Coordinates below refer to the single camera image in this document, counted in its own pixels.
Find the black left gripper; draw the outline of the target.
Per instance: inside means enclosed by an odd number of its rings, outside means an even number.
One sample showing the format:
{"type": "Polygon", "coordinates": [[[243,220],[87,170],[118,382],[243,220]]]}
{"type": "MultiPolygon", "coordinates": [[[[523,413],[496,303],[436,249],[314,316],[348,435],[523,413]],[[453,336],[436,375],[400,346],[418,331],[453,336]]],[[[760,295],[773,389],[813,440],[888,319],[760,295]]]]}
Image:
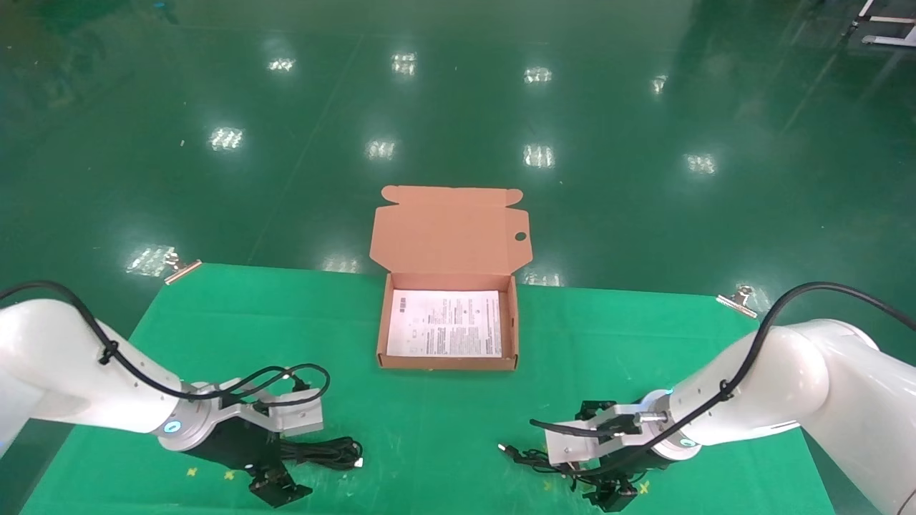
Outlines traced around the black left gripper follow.
{"type": "Polygon", "coordinates": [[[281,458],[281,434],[250,421],[221,421],[183,453],[248,473],[252,476],[249,492],[272,508],[300,501],[313,492],[289,475],[281,458]]]}

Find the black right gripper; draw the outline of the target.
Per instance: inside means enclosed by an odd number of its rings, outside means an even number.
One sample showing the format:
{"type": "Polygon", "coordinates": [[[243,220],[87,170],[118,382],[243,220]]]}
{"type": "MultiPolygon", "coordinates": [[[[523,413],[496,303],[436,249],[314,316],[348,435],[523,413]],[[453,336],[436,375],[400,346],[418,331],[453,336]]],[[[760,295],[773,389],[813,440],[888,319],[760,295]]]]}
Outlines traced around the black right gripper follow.
{"type": "MultiPolygon", "coordinates": [[[[576,421],[598,417],[607,420],[615,416],[615,401],[583,401],[575,414],[576,421]]],[[[589,458],[572,465],[572,470],[601,469],[592,476],[573,476],[572,491],[583,490],[583,498],[604,513],[618,513],[635,501],[639,492],[634,485],[652,470],[665,470],[674,461],[654,451],[635,452],[627,447],[599,458],[589,458]]]]}

